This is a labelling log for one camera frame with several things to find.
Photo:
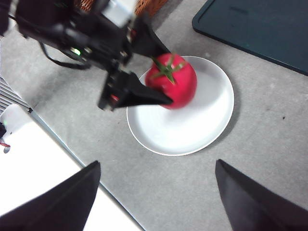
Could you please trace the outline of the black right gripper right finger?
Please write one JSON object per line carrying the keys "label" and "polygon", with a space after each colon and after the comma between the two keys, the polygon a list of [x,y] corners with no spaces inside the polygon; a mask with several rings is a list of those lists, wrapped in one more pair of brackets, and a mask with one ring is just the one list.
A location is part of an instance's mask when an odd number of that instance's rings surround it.
{"label": "black right gripper right finger", "polygon": [[215,175],[232,230],[308,229],[307,210],[270,191],[225,161],[216,161]]}

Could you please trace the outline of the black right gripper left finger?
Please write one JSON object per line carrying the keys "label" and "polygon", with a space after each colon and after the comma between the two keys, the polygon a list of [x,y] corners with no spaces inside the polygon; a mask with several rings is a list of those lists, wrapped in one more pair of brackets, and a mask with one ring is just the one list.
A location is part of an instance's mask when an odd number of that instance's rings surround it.
{"label": "black right gripper left finger", "polygon": [[2,231],[81,231],[96,198],[101,165],[94,161],[44,194],[0,218]]}

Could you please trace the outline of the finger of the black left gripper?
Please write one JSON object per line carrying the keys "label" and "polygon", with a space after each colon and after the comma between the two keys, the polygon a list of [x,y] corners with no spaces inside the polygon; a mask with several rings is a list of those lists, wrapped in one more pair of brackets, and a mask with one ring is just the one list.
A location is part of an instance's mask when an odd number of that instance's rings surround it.
{"label": "finger of the black left gripper", "polygon": [[149,14],[135,18],[132,26],[132,52],[145,57],[158,57],[170,50],[163,44],[152,28]]}
{"label": "finger of the black left gripper", "polygon": [[133,72],[121,72],[118,76],[117,87],[119,98],[117,107],[137,105],[169,105],[173,100],[160,91],[143,85]]}

